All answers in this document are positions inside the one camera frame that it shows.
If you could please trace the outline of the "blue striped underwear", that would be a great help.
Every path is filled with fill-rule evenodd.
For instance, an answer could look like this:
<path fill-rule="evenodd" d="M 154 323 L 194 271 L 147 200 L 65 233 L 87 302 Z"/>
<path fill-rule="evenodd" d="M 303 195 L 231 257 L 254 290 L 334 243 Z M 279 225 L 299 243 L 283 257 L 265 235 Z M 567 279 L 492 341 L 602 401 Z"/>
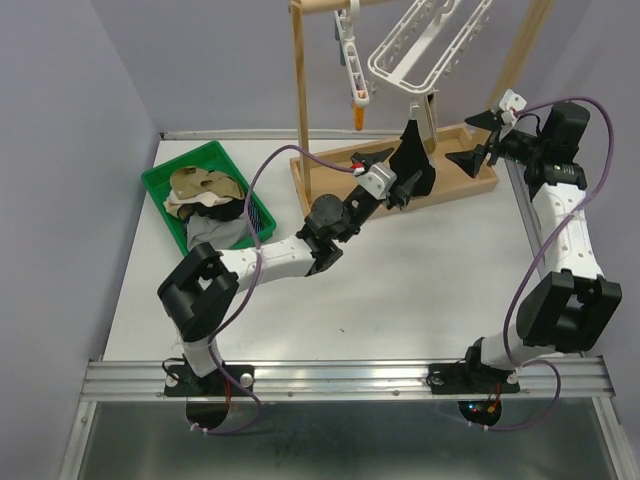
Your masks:
<path fill-rule="evenodd" d="M 256 234 L 259 234 L 260 232 L 263 231 L 264 226 L 263 226 L 260 210 L 254 199 L 254 195 L 251 195 L 249 199 L 247 211 L 248 211 L 248 218 L 251 222 L 253 230 L 255 231 Z"/>

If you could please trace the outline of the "grey underwear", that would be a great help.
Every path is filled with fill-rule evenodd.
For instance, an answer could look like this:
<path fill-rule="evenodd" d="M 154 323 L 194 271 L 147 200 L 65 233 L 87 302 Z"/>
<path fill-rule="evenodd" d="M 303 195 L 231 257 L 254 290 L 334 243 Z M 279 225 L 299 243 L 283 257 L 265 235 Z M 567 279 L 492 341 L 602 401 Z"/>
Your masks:
<path fill-rule="evenodd" d="M 210 244 L 216 250 L 231 249 L 249 236 L 247 217 L 242 214 L 230 221 L 192 216 L 186 225 L 187 249 Z"/>

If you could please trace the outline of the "wooden clothes rack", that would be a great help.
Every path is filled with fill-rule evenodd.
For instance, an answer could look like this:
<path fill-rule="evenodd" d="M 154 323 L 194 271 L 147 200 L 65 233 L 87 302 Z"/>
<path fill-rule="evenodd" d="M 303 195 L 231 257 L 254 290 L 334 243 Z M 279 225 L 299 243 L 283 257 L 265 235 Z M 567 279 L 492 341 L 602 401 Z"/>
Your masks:
<path fill-rule="evenodd" d="M 367 61 L 359 58 L 354 23 L 363 1 L 292 1 L 298 141 L 302 152 L 291 159 L 292 177 L 306 222 L 323 219 L 331 227 L 356 227 L 369 218 L 415 210 L 491 192 L 499 182 L 486 158 L 470 169 L 454 162 L 455 153 L 474 149 L 488 139 L 478 128 L 463 124 L 440 127 L 435 112 L 437 87 L 459 63 L 489 20 L 490 1 L 474 3 L 460 30 L 422 80 L 409 76 L 425 52 L 454 20 L 460 1 L 415 1 L 376 47 Z M 389 138 L 311 154 L 304 65 L 303 18 L 329 12 L 334 18 L 343 65 L 347 72 L 354 126 L 361 129 L 371 95 L 369 83 L 379 80 L 401 92 L 409 102 L 404 130 Z"/>

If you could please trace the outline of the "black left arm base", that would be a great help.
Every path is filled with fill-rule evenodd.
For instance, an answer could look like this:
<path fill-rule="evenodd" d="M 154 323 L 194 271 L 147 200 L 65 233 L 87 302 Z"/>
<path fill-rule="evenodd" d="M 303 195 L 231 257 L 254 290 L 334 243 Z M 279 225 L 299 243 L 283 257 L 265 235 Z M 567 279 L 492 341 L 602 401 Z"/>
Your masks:
<path fill-rule="evenodd" d="M 169 358 L 162 362 L 161 368 L 166 375 L 164 395 L 167 397 L 247 396 L 218 370 L 205 377 L 198 377 L 184 358 Z"/>

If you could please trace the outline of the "beige underwear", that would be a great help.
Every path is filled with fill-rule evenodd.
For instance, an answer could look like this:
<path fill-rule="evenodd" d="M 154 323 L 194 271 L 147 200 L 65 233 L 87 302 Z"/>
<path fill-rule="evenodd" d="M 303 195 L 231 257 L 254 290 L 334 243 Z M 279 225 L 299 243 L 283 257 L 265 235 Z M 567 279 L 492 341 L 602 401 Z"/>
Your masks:
<path fill-rule="evenodd" d="M 179 209 L 183 206 L 204 206 L 211 208 L 225 205 L 231 201 L 231 197 L 220 197 L 210 191 L 205 191 L 194 197 L 180 199 L 177 194 L 171 190 L 167 198 L 162 202 L 162 205 L 169 215 L 179 218 Z"/>

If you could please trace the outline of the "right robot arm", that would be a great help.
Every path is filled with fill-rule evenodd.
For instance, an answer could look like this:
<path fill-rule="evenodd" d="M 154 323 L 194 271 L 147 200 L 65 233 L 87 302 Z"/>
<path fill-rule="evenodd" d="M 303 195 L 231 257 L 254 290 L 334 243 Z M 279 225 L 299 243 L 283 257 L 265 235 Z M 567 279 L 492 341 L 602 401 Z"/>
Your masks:
<path fill-rule="evenodd" d="M 460 366 L 461 381 L 472 390 L 491 384 L 496 370 L 510 372 L 540 356 L 593 348 L 621 302 L 622 288 L 605 278 L 589 236 L 585 209 L 599 190 L 588 188 L 574 160 L 590 120 L 586 101 L 549 103 L 545 123 L 528 134 L 516 124 L 533 110 L 508 90 L 495 107 L 466 120 L 488 131 L 488 139 L 447 156 L 470 177 L 499 158 L 523 165 L 542 242 L 525 274 L 539 271 L 540 283 L 530 292 L 517 287 L 502 332 L 476 341 Z"/>

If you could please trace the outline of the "black underwear cream waistband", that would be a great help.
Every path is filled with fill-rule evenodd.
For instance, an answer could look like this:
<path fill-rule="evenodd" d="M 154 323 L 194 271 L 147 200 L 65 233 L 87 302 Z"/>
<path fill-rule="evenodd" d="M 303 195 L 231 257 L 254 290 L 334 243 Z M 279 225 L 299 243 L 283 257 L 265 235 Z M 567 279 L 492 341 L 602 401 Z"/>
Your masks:
<path fill-rule="evenodd" d="M 416 173 L 420 178 L 415 182 L 413 196 L 429 196 L 436 181 L 436 170 L 430 163 L 420 136 L 418 119 L 425 113 L 424 102 L 413 99 L 410 103 L 409 119 L 400 136 L 397 149 L 389 158 L 389 166 L 396 174 L 399 184 L 405 183 Z"/>

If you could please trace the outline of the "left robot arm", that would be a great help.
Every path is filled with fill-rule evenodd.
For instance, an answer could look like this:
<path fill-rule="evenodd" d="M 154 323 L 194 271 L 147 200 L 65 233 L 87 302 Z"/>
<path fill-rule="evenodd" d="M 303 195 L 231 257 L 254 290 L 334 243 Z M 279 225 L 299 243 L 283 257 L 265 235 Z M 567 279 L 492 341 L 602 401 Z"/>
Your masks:
<path fill-rule="evenodd" d="M 190 368 L 188 382 L 199 393 L 213 393 L 222 384 L 216 337 L 238 316 L 228 311 L 237 294 L 249 299 L 261 283 L 326 271 L 341 257 L 340 244 L 359 234 L 379 207 L 403 209 L 409 204 L 423 172 L 398 175 L 385 163 L 392 152 L 354 153 L 347 171 L 355 188 L 345 199 L 319 196 L 292 236 L 241 250 L 198 245 L 160 284 L 158 297 Z"/>

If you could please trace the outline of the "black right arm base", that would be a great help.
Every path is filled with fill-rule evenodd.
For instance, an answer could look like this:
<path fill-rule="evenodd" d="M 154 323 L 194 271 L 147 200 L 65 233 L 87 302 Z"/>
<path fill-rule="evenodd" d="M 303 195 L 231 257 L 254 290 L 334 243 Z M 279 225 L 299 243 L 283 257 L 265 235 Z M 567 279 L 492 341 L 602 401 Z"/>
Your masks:
<path fill-rule="evenodd" d="M 458 361 L 428 365 L 426 383 L 434 395 L 520 392 L 518 382 L 507 381 L 513 370 L 497 369 L 481 362 L 481 341 L 470 346 Z"/>

